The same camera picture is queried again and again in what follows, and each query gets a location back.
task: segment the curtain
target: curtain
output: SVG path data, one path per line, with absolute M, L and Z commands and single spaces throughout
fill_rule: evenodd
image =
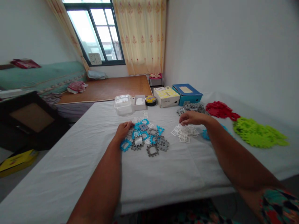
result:
M 163 73 L 166 0 L 113 0 L 129 75 Z
M 71 41 L 72 45 L 74 46 L 76 52 L 81 57 L 83 66 L 84 66 L 86 72 L 88 73 L 89 66 L 88 66 L 85 58 L 83 57 L 83 53 L 82 53 L 79 41 L 76 37 L 74 28 L 73 28 L 72 23 L 69 19 L 69 15 L 65 10 L 65 7 L 62 3 L 62 0 L 46 0 L 46 1 L 49 4 L 50 8 L 52 9 L 53 13 L 55 14 L 55 16 L 56 16 L 57 20 L 59 21 L 60 25 L 64 29 L 66 35 L 70 39 L 70 41 Z

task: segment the green plastic piece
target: green plastic piece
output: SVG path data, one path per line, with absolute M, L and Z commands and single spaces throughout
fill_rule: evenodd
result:
M 257 148 L 287 146 L 287 137 L 269 125 L 263 126 L 253 119 L 240 117 L 233 123 L 233 129 L 246 143 Z

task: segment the yellow and white box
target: yellow and white box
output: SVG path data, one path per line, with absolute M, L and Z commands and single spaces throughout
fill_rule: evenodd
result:
M 178 105 L 180 95 L 169 86 L 154 88 L 154 96 L 160 108 Z
M 6 159 L 0 166 L 0 177 L 5 177 L 32 165 L 38 152 L 29 150 Z

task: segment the hand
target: hand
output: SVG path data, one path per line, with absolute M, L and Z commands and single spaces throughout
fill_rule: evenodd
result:
M 127 121 L 125 123 L 121 123 L 117 128 L 114 138 L 118 141 L 122 141 L 127 136 L 131 126 L 134 126 L 134 125 L 135 124 L 132 123 L 132 121 Z
M 188 124 L 203 124 L 205 125 L 207 121 L 213 119 L 209 115 L 202 114 L 196 111 L 187 111 L 180 116 L 179 123 L 181 125 L 188 125 Z

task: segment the bamboo mat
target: bamboo mat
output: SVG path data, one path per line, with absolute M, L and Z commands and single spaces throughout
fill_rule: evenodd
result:
M 88 84 L 85 92 L 77 94 L 65 92 L 57 104 L 114 100 L 116 96 L 125 94 L 130 94 L 132 97 L 152 95 L 146 75 L 108 78 L 85 83 Z

